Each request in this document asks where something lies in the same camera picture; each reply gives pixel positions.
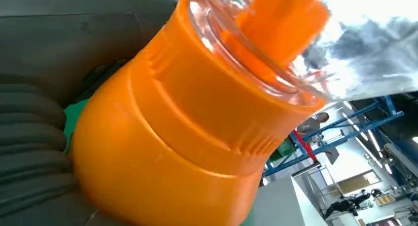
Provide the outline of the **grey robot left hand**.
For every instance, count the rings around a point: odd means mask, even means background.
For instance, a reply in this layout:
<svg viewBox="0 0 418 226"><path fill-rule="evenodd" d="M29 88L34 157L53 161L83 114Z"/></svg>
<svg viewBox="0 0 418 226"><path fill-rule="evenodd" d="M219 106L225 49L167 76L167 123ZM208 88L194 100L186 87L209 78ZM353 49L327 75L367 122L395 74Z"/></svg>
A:
<svg viewBox="0 0 418 226"><path fill-rule="evenodd" d="M0 83L62 105L100 66L134 57L178 0L0 0Z"/></svg>

